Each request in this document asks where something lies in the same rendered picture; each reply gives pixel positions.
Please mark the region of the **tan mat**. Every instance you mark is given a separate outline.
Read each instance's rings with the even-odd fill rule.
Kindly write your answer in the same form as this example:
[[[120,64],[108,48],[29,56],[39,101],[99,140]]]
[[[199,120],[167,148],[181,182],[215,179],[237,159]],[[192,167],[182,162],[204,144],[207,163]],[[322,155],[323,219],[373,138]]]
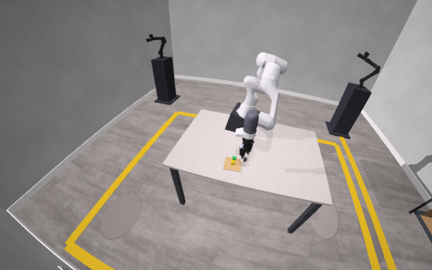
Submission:
[[[231,170],[241,172],[242,162],[240,158],[236,158],[235,165],[231,165],[232,157],[226,157],[223,165],[223,170]]]

